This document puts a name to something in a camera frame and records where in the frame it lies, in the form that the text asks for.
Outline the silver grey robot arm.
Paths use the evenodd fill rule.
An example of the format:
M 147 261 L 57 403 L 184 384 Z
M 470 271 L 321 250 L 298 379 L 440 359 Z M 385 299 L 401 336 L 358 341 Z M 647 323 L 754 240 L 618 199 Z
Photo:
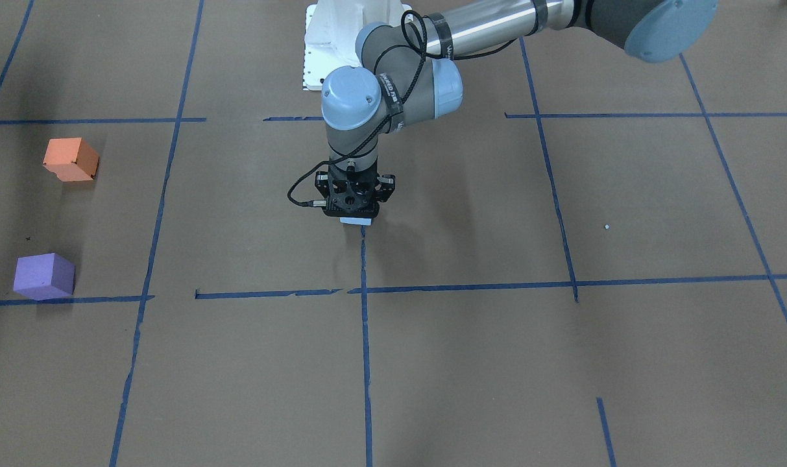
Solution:
M 396 188 L 378 172 L 378 141 L 438 119 L 463 103 L 458 62 L 505 50 L 517 39 L 571 27 L 589 30 L 628 56 L 661 63 L 694 44 L 716 17 L 716 1 L 477 1 L 355 35 L 356 66 L 339 66 L 321 88 L 329 156 L 311 169 L 320 199 L 295 201 L 331 217 L 374 219 Z

